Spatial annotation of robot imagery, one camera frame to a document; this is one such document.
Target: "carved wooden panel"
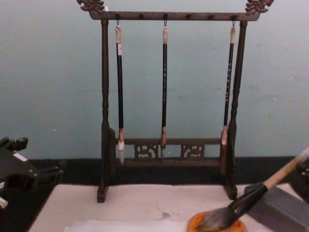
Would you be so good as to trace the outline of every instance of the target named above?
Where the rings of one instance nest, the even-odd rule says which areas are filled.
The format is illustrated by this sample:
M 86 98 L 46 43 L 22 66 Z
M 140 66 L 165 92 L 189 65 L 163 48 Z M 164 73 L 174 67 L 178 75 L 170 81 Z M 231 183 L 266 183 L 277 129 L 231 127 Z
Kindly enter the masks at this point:
M 102 0 L 77 0 L 77 2 L 81 5 L 83 11 L 89 12 L 92 19 L 98 18 L 104 9 L 104 2 Z
M 180 160 L 203 160 L 205 145 L 181 145 Z
M 265 13 L 268 11 L 265 7 L 270 7 L 273 2 L 274 0 L 248 0 L 246 14 Z
M 159 158 L 159 145 L 146 144 L 134 145 L 134 158 L 135 160 L 150 160 Z

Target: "wooden brush handle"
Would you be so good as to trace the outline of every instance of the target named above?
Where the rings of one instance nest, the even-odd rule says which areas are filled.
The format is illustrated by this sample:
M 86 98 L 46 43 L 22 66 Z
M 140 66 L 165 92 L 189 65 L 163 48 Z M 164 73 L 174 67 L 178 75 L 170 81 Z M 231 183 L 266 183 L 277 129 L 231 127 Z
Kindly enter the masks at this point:
M 224 126 L 227 126 L 228 105 L 229 105 L 230 90 L 231 90 L 231 75 L 232 75 L 232 66 L 233 66 L 235 31 L 236 31 L 235 28 L 231 29 L 231 43 L 230 43 L 230 52 L 228 56 L 226 92 L 225 92 L 225 110 L 224 110 L 224 122 L 223 122 Z
M 287 163 L 283 168 L 273 174 L 264 185 L 270 189 L 271 187 L 277 185 L 282 179 L 284 179 L 288 174 L 290 174 L 297 166 L 298 163 L 304 162 L 309 158 L 309 147 L 307 147 L 299 156 L 295 157 L 289 163 Z

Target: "white paper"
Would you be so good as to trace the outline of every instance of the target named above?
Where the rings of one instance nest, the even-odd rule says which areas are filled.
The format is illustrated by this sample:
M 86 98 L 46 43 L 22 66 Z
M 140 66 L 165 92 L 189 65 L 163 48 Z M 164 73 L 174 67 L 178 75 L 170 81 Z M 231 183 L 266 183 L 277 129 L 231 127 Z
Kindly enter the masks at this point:
M 20 159 L 23 162 L 27 161 L 27 159 L 25 157 L 23 157 L 22 155 L 20 155 L 19 153 L 14 153 L 13 156 Z
M 157 221 L 79 221 L 64 232 L 186 232 L 187 223 Z

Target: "stand base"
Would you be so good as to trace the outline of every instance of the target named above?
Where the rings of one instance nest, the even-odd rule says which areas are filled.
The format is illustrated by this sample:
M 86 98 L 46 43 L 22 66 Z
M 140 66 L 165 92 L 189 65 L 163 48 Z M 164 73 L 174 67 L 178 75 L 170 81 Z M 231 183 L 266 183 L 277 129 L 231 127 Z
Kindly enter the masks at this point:
M 236 185 L 231 185 L 229 183 L 224 183 L 223 184 L 225 192 L 227 194 L 227 196 L 229 197 L 229 199 L 231 200 L 235 200 L 237 198 L 237 187 Z
M 97 203 L 104 203 L 106 199 L 106 193 L 108 190 L 108 186 L 105 188 L 101 188 L 101 186 L 97 190 Z

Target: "brush rack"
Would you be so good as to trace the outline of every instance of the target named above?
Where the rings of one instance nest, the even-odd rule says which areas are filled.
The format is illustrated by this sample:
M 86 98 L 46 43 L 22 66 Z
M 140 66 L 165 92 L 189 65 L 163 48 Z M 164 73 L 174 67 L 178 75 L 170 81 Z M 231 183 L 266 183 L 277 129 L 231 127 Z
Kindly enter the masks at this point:
M 106 199 L 106 192 L 111 178 L 117 171 L 115 156 L 118 139 L 115 131 L 109 125 L 109 44 L 108 26 L 110 20 L 160 20 L 164 21 L 238 21 L 240 24 L 239 42 L 236 57 L 235 75 L 233 82 L 233 99 L 231 116 L 228 124 L 227 154 L 217 159 L 205 157 L 206 145 L 220 145 L 221 138 L 168 138 L 167 145 L 180 146 L 179 158 L 160 158 L 160 138 L 126 138 L 126 145 L 134 145 L 135 157 L 125 159 L 124 167 L 158 167 L 158 166 L 195 166 L 217 167 L 222 176 L 222 185 L 230 199 L 237 196 L 235 185 L 235 139 L 236 139 L 236 115 L 241 82 L 241 71 L 245 48 L 246 28 L 248 22 L 257 21 L 261 13 L 268 11 L 274 0 L 248 0 L 244 13 L 194 13 L 194 12 L 124 12 L 105 11 L 101 0 L 77 0 L 82 5 L 81 9 L 88 11 L 93 20 L 101 21 L 102 28 L 102 116 L 101 125 L 101 181 L 97 191 L 97 202 L 102 203 Z

